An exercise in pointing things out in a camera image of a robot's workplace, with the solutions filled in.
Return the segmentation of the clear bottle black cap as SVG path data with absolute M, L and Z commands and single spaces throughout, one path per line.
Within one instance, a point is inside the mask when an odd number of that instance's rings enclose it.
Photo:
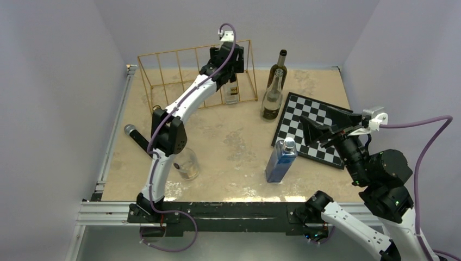
M 239 102 L 238 81 L 228 81 L 223 87 L 225 103 L 228 105 Z

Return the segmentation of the dark green wine bottle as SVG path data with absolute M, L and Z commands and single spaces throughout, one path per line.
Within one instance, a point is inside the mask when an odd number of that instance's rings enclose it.
M 272 81 L 273 81 L 274 76 L 275 76 L 275 72 L 278 69 L 283 71 L 282 89 L 284 88 L 286 75 L 287 75 L 287 72 L 288 72 L 287 67 L 285 65 L 286 55 L 287 55 L 287 50 L 285 50 L 285 49 L 280 50 L 278 61 L 270 68 L 269 77 L 268 77 L 267 86 L 266 86 L 267 88 L 270 87 L 270 85 L 272 84 Z

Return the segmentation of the tall blue gradient bottle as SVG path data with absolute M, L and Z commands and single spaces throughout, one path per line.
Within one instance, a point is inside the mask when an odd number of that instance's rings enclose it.
M 268 183 L 280 183 L 297 157 L 295 140 L 287 137 L 275 143 L 265 169 Z

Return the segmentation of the clear bottle dark label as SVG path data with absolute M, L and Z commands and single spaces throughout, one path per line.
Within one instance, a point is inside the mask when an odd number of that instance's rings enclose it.
M 270 87 L 267 88 L 261 105 L 261 116 L 266 120 L 274 120 L 279 113 L 282 103 L 283 71 L 278 69 Z

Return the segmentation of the clear bottle gold white label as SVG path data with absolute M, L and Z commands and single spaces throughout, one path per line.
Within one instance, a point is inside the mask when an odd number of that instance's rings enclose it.
M 173 161 L 173 167 L 186 181 L 195 179 L 200 173 L 200 166 L 196 153 L 188 147 L 184 148 L 181 153 L 176 155 Z

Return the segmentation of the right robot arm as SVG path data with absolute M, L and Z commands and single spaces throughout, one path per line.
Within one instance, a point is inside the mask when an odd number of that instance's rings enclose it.
M 317 191 L 304 207 L 295 211 L 303 222 L 326 222 L 361 244 L 375 260 L 442 260 L 431 249 L 421 231 L 418 204 L 406 188 L 414 176 L 404 154 L 384 150 L 370 154 L 359 140 L 388 125 L 388 114 L 382 107 L 365 109 L 360 114 L 327 108 L 332 125 L 320 125 L 300 116 L 306 145 L 318 142 L 321 147 L 334 147 L 352 178 L 352 184 L 363 188 L 359 193 L 365 207 L 387 230 L 381 234 L 349 214 L 328 194 Z

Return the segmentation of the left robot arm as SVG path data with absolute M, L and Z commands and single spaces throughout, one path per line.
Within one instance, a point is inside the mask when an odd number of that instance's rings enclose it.
M 147 146 L 152 163 L 147 182 L 136 199 L 141 216 L 148 222 L 156 222 L 166 214 L 161 204 L 170 168 L 188 141 L 186 122 L 207 98 L 244 72 L 244 48 L 237 43 L 224 42 L 220 47 L 210 48 L 209 53 L 210 59 L 190 87 L 166 108 L 153 112 L 153 133 Z

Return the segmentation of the black white chessboard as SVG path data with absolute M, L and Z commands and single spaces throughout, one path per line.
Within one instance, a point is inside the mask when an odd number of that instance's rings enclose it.
M 307 146 L 303 138 L 302 124 L 299 120 L 300 116 L 306 116 L 319 125 L 330 126 L 332 119 L 327 115 L 328 107 L 345 112 L 352 111 L 289 92 L 282 106 L 281 116 L 271 146 L 274 146 L 280 140 L 291 137 L 296 143 L 298 156 L 343 170 L 345 168 L 344 163 L 333 146 L 322 148 L 318 142 Z

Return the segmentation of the black microphone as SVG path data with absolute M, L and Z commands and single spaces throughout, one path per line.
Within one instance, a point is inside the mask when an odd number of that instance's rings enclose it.
M 144 152 L 147 153 L 149 141 L 132 124 L 125 125 L 124 133 L 129 136 Z

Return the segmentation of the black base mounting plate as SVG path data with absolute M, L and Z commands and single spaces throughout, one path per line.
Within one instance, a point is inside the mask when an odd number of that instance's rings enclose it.
M 303 202 L 163 202 L 159 218 L 129 205 L 128 223 L 147 237 L 182 237 L 185 232 L 284 233 L 312 241 L 327 239 L 333 229 Z

